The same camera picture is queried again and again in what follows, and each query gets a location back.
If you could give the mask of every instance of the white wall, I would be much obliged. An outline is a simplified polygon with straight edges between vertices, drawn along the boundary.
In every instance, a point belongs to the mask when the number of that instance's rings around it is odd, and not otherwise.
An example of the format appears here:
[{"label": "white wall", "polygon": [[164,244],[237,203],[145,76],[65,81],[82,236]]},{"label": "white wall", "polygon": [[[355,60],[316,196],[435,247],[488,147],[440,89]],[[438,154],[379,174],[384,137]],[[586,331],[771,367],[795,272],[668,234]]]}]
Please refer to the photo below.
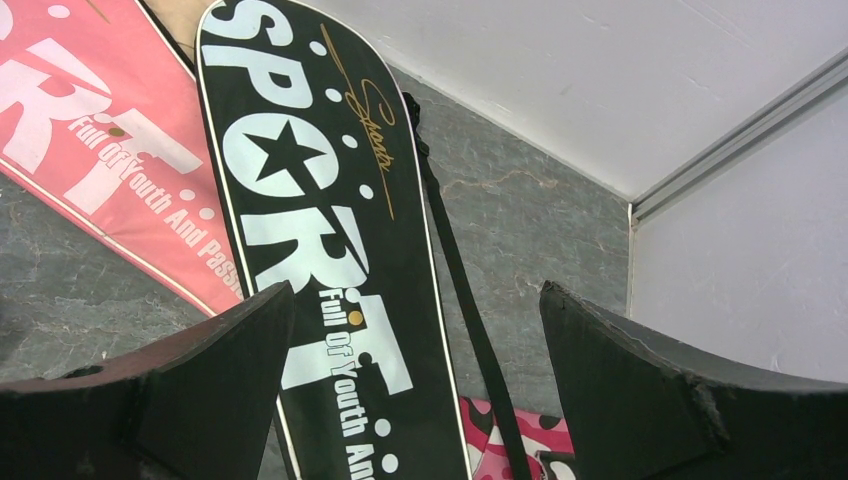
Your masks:
[{"label": "white wall", "polygon": [[848,96],[646,222],[633,255],[634,320],[848,381]]},{"label": "white wall", "polygon": [[845,0],[305,0],[632,199],[848,46]]}]

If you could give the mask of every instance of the gold signature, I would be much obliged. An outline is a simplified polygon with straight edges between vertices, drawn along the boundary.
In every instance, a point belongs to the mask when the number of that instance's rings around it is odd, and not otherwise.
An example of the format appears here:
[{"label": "gold signature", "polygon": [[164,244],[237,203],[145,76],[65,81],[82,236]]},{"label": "gold signature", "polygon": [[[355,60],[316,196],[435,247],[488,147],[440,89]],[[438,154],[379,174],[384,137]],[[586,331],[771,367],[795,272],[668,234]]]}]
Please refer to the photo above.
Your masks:
[{"label": "gold signature", "polygon": [[396,121],[395,113],[392,111],[392,107],[389,106],[388,99],[386,99],[386,96],[380,91],[380,88],[377,87],[373,81],[367,78],[359,82],[360,96],[357,96],[353,88],[353,83],[351,82],[350,77],[348,77],[344,65],[342,65],[342,61],[339,58],[339,54],[333,46],[333,41],[330,40],[330,34],[327,33],[327,28],[323,23],[321,24],[321,33],[324,34],[324,41],[327,42],[327,50],[330,52],[330,56],[333,57],[336,67],[338,67],[339,72],[341,72],[347,82],[348,89],[345,92],[345,100],[347,100],[347,104],[350,106],[351,110],[353,110],[353,112],[356,113],[356,116],[359,117],[359,123],[361,123],[365,128],[365,133],[368,135],[368,143],[371,144],[371,150],[374,152],[374,158],[377,159],[377,167],[380,170],[380,176],[383,178],[383,190],[386,192],[386,202],[389,206],[389,215],[392,220],[394,220],[395,212],[392,209],[392,198],[391,195],[389,195],[389,187],[386,183],[386,172],[388,172],[391,168],[394,157],[389,154],[388,150],[386,150],[386,146],[383,145],[384,137],[383,134],[380,133],[383,126],[371,118],[371,103],[368,97],[369,89],[372,93],[376,93],[379,96],[377,110],[380,112],[380,118],[385,126],[394,126]]}]

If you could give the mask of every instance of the gold dot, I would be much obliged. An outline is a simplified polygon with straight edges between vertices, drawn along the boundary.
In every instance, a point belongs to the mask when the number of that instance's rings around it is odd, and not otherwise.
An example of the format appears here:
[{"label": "gold dot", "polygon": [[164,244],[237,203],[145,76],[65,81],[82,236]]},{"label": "gold dot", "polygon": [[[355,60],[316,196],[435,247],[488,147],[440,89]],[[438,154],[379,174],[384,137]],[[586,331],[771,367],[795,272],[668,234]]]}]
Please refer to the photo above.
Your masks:
[{"label": "gold dot", "polygon": [[364,320],[365,319],[362,318],[362,313],[360,313],[358,311],[350,312],[350,314],[347,316],[347,321],[350,322],[350,324],[353,325],[354,327],[358,326],[358,325],[362,325],[362,322]]}]

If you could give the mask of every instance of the gray marble floor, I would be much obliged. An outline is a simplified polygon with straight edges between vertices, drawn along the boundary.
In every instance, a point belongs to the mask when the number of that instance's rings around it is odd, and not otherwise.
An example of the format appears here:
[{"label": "gray marble floor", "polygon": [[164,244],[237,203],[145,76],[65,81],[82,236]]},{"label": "gray marble floor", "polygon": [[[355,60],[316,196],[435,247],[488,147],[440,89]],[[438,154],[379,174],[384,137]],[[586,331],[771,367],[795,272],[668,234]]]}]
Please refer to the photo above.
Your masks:
[{"label": "gray marble floor", "polygon": [[[623,312],[626,204],[414,79],[398,81],[422,105],[422,135],[515,403],[559,415],[538,294],[556,280]],[[436,260],[459,391],[485,398],[438,245]],[[0,382],[54,378],[202,319],[0,177]],[[260,478],[282,472],[272,433]]]}]

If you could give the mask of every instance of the white panel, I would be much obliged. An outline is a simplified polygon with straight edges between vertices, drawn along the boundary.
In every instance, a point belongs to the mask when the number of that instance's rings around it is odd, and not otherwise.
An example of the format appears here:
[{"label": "white panel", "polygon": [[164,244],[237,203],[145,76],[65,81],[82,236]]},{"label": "white panel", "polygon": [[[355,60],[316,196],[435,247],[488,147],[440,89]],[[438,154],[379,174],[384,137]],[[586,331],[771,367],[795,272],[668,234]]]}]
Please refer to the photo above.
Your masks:
[{"label": "white panel", "polygon": [[632,317],[737,361],[848,381],[848,97],[646,222]]},{"label": "white panel", "polygon": [[306,1],[628,199],[848,46],[845,0]]}]

